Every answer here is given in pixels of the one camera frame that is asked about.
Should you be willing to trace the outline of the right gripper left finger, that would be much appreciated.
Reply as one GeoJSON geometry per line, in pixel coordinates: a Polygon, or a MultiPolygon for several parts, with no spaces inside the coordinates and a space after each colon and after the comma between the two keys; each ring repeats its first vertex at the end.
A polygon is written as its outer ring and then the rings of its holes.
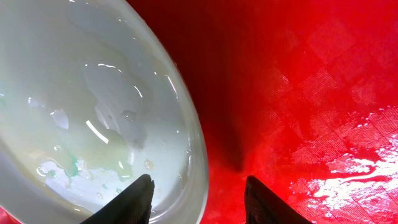
{"type": "Polygon", "coordinates": [[[148,224],[154,188],[150,175],[141,175],[81,224],[148,224]]]}

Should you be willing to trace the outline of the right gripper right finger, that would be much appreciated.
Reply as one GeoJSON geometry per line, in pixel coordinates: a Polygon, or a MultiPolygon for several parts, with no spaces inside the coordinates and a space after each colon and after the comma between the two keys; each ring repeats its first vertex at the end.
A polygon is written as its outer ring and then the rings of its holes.
{"type": "Polygon", "coordinates": [[[246,179],[244,204],[246,224],[312,224],[253,175],[246,179]]]}

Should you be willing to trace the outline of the mint green plate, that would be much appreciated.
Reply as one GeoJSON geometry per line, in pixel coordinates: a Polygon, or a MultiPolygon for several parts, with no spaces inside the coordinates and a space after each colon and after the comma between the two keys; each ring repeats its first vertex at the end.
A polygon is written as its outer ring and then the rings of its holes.
{"type": "Polygon", "coordinates": [[[1,1],[1,208],[80,223],[147,174],[151,223],[199,223],[206,146],[190,94],[122,0],[1,1]]]}

